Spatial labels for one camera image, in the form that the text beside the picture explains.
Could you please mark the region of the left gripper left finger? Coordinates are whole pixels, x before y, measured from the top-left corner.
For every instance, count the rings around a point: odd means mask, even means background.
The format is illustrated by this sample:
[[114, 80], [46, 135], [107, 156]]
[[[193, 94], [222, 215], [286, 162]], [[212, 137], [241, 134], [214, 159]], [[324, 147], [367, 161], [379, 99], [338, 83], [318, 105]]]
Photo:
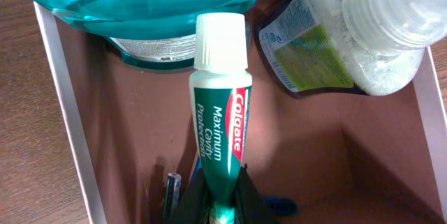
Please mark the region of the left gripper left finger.
[[212, 197], [205, 176], [199, 170], [170, 216], [173, 224], [208, 224]]

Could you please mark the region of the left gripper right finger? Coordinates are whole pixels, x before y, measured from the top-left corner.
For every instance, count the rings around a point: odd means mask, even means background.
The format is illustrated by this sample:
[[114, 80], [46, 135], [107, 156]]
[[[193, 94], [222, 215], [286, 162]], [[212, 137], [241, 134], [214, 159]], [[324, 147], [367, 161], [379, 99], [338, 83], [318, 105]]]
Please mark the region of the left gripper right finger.
[[239, 172], [234, 192], [235, 222], [237, 224], [274, 224], [276, 220], [268, 209], [263, 198], [247, 173], [242, 167]]

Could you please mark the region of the blue white toothbrush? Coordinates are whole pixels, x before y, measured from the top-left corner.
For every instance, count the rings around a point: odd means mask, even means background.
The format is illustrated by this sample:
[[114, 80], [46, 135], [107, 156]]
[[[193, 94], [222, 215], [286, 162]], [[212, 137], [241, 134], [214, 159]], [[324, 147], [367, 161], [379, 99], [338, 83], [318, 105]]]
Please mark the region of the blue white toothbrush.
[[[222, 162], [207, 160], [202, 164], [200, 170], [203, 171], [212, 197], [209, 223], [236, 223], [234, 192], [241, 168], [240, 162], [234, 158]], [[292, 216], [298, 211], [294, 201], [288, 198], [261, 197], [274, 218], [276, 216]]]

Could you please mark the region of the green toothpaste tube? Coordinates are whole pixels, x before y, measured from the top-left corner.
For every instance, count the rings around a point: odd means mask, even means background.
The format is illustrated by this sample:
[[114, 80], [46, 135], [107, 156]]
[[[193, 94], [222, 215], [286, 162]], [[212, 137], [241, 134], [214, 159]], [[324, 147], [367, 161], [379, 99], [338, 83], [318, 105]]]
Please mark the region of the green toothpaste tube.
[[234, 192], [247, 135], [252, 76], [246, 21], [238, 13], [205, 13], [196, 20], [189, 78], [201, 169], [211, 199], [210, 223], [235, 223]]

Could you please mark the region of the blue mouthwash bottle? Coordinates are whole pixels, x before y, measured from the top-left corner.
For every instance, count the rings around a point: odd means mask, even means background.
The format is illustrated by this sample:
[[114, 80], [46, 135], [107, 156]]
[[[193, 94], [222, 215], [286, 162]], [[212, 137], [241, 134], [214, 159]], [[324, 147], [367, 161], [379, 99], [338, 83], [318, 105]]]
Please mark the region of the blue mouthwash bottle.
[[68, 25], [104, 37], [126, 64], [148, 70], [193, 65], [196, 18], [245, 13], [257, 0], [34, 0]]

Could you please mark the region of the clear pump soap bottle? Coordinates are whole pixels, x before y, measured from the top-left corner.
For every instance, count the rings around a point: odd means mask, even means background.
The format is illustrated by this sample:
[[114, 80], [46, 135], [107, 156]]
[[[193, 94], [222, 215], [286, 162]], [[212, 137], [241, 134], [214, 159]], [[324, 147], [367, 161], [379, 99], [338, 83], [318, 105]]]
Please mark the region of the clear pump soap bottle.
[[293, 97], [386, 96], [446, 37], [446, 0], [283, 0], [256, 25], [265, 67]]

